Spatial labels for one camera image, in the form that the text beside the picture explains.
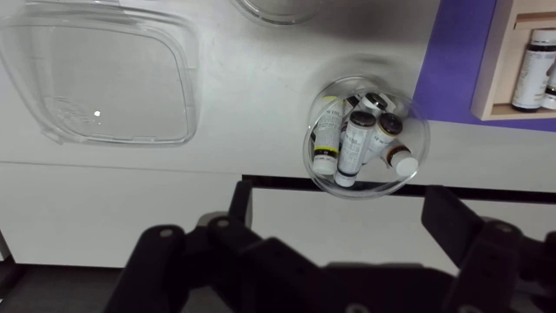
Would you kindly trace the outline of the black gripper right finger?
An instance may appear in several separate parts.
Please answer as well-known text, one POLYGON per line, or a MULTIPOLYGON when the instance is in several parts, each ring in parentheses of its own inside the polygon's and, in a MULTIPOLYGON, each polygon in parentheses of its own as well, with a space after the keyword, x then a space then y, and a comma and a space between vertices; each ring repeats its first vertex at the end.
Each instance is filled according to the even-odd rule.
POLYGON ((426 197, 421 221, 459 268, 445 313, 556 313, 555 232, 530 239, 442 194, 426 197))

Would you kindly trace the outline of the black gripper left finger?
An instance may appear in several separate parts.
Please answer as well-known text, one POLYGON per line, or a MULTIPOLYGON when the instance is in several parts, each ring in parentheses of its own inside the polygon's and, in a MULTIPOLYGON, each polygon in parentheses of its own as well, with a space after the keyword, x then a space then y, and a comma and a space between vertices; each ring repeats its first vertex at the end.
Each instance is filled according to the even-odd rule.
POLYGON ((320 313, 320 270, 277 239, 251 230, 252 185, 240 181, 224 214, 191 232, 148 228, 134 247, 105 313, 179 313, 209 287, 233 313, 320 313))

